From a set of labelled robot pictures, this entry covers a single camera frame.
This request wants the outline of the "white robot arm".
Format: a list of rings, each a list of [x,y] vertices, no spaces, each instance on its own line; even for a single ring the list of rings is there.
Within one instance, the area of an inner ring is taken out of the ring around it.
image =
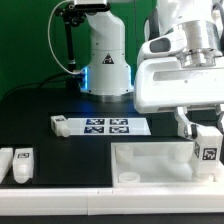
[[[212,16],[214,0],[157,0],[149,36],[137,56],[135,82],[125,61],[124,26],[96,0],[76,2],[92,29],[85,91],[131,91],[141,113],[213,108],[224,103],[224,55]]]

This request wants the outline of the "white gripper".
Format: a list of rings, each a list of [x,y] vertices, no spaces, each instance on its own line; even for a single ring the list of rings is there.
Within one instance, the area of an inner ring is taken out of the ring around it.
[[[174,111],[178,135],[197,138],[197,125],[189,110],[216,106],[218,129],[224,133],[224,57],[211,67],[183,68],[176,57],[147,59],[135,78],[134,107],[141,114]]]

